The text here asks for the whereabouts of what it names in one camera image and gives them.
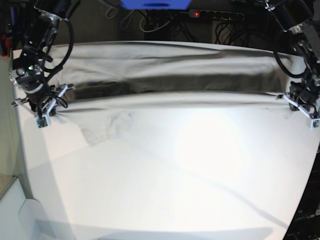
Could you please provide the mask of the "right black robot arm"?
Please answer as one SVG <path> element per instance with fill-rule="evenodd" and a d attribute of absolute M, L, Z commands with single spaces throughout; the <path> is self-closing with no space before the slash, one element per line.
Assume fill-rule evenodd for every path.
<path fill-rule="evenodd" d="M 12 61 L 9 78 L 26 95 L 23 99 L 15 99 L 12 107 L 20 106 L 30 112 L 41 129 L 50 126 L 57 105 L 68 108 L 63 96 L 74 88 L 72 84 L 54 86 L 49 82 L 71 56 L 75 34 L 70 17 L 76 7 L 70 0 L 38 0 L 34 8 L 39 16 L 24 34 L 24 45 L 19 57 Z M 66 23 L 69 32 L 67 52 L 57 66 L 46 68 L 45 64 L 53 60 L 50 50 L 61 21 Z"/>

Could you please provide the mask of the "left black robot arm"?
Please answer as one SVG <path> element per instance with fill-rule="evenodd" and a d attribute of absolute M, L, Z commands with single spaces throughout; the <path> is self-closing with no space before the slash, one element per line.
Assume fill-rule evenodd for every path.
<path fill-rule="evenodd" d="M 280 69 L 292 81 L 289 92 L 278 96 L 288 102 L 291 111 L 301 112 L 307 119 L 311 130 L 320 127 L 320 108 L 317 101 L 320 98 L 320 34 L 314 25 L 313 15 L 303 0 L 265 0 L 265 9 L 271 13 L 281 27 L 281 33 L 289 34 L 292 49 L 303 58 L 305 70 L 302 73 L 292 73 L 281 61 L 278 52 L 274 58 Z"/>

